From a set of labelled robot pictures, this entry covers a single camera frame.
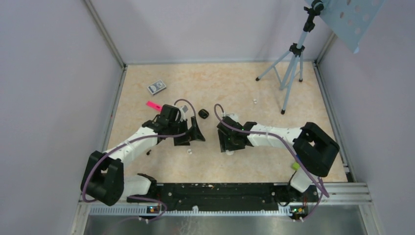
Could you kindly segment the white earbud charging case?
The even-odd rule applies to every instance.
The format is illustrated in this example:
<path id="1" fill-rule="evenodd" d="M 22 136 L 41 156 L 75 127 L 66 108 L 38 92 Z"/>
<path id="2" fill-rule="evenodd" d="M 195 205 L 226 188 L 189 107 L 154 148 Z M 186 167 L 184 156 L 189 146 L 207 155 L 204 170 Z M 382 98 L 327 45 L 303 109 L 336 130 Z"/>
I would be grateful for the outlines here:
<path id="1" fill-rule="evenodd" d="M 233 155 L 233 154 L 234 154 L 234 151 L 229 151 L 229 150 L 226 150 L 226 151 L 225 151 L 225 153 L 226 153 L 228 156 L 231 156 L 231 155 Z"/>

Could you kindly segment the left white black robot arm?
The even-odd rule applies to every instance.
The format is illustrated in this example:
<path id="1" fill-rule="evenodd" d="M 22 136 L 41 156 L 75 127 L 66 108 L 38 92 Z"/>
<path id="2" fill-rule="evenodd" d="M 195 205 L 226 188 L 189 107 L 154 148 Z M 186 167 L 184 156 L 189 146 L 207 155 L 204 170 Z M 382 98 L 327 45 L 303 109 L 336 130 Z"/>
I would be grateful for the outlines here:
<path id="1" fill-rule="evenodd" d="M 154 119 L 143 123 L 116 147 L 90 154 L 80 186 L 83 201 L 112 206 L 122 198 L 136 195 L 144 202 L 154 201 L 157 196 L 157 189 L 152 186 L 154 180 L 144 174 L 125 177 L 124 170 L 135 158 L 169 138 L 175 146 L 206 140 L 195 115 L 187 119 L 185 107 L 165 104 Z"/>

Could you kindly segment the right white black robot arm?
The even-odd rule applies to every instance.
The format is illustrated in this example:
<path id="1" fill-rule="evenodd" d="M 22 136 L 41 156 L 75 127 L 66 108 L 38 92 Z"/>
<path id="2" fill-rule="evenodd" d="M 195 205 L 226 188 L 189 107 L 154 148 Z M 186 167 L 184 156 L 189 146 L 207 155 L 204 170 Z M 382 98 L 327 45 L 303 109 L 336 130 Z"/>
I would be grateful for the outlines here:
<path id="1" fill-rule="evenodd" d="M 277 128 L 256 122 L 241 125 L 226 116 L 217 129 L 221 152 L 242 150 L 247 146 L 286 148 L 299 164 L 287 188 L 287 196 L 294 202 L 301 201 L 312 184 L 325 191 L 322 178 L 329 174 L 340 151 L 339 145 L 313 122 L 303 127 Z"/>

